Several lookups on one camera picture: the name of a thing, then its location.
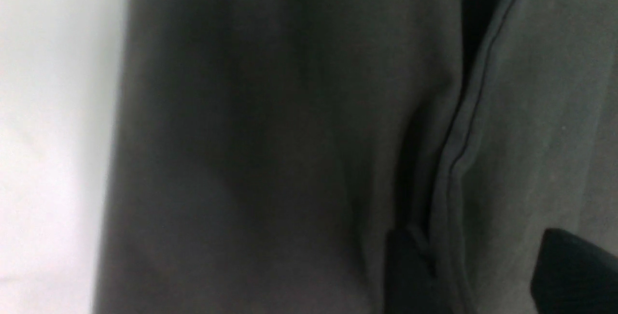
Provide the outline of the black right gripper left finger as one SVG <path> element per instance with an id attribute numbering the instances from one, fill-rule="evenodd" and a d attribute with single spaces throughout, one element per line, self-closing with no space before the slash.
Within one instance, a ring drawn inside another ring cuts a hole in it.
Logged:
<path id="1" fill-rule="evenodd" d="M 435 257 L 423 232 L 396 228 L 386 252 L 385 314 L 450 314 L 435 272 Z"/>

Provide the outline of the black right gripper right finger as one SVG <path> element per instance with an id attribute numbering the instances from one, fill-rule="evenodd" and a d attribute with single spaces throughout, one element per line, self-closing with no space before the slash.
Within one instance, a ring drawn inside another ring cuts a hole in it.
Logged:
<path id="1" fill-rule="evenodd" d="M 531 295 L 539 314 L 616 314 L 618 259 L 573 233 L 548 228 Z"/>

